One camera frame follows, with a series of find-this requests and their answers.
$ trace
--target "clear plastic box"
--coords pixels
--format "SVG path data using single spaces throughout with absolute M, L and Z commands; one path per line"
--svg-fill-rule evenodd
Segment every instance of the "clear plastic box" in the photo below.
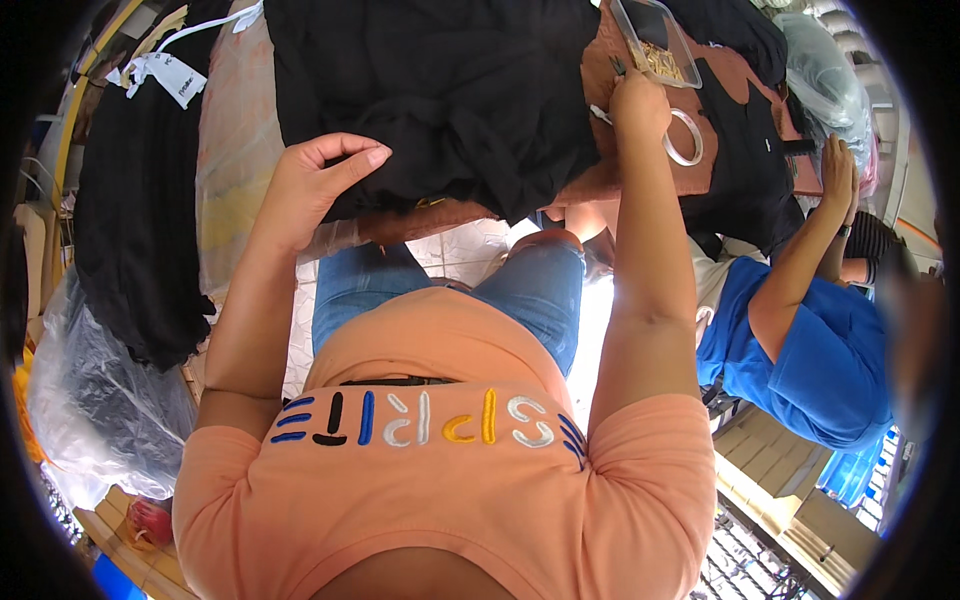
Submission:
M 611 11 L 637 69 L 652 71 L 664 85 L 697 89 L 703 85 L 670 9 L 657 0 L 612 0 Z

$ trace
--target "tape roll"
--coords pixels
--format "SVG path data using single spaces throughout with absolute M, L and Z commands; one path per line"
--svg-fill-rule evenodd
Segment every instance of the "tape roll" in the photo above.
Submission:
M 680 120 L 686 124 L 687 128 L 690 129 L 690 133 L 693 135 L 693 158 L 688 160 L 681 156 L 680 153 L 677 152 L 677 149 L 673 147 L 673 143 L 670 141 L 670 136 L 666 133 L 663 135 L 663 148 L 666 150 L 667 155 L 673 158 L 673 161 L 680 166 L 692 167 L 700 162 L 700 159 L 704 157 L 704 138 L 700 135 L 700 128 L 697 127 L 697 124 L 693 122 L 693 119 L 690 118 L 690 115 L 686 114 L 679 108 L 670 109 L 670 114 L 680 118 Z

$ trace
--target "blue jeans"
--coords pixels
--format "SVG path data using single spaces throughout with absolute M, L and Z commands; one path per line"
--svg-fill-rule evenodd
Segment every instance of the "blue jeans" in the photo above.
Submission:
M 433 282 L 405 244 L 370 243 L 322 258 L 313 309 L 313 353 L 341 325 Z M 566 377 L 577 352 L 584 255 L 549 240 L 520 249 L 470 293 L 533 333 Z

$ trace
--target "orange t-shirt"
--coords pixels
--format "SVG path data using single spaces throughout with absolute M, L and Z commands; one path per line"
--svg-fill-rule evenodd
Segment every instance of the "orange t-shirt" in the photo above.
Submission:
M 412 374 L 464 383 L 346 386 Z M 680 598 L 713 530 L 697 398 L 643 399 L 589 441 L 564 379 L 522 325 L 445 288 L 345 324 L 263 441 L 186 443 L 174 534 L 202 598 L 309 598 L 354 564 L 425 546 L 526 599 Z

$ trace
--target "blue shirt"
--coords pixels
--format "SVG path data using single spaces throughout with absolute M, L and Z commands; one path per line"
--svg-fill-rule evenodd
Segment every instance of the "blue shirt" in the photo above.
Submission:
M 851 288 L 814 278 L 774 365 L 747 319 L 747 304 L 769 273 L 745 256 L 731 265 L 697 349 L 700 385 L 722 372 L 728 394 L 799 436 L 844 452 L 873 444 L 893 423 L 876 307 Z

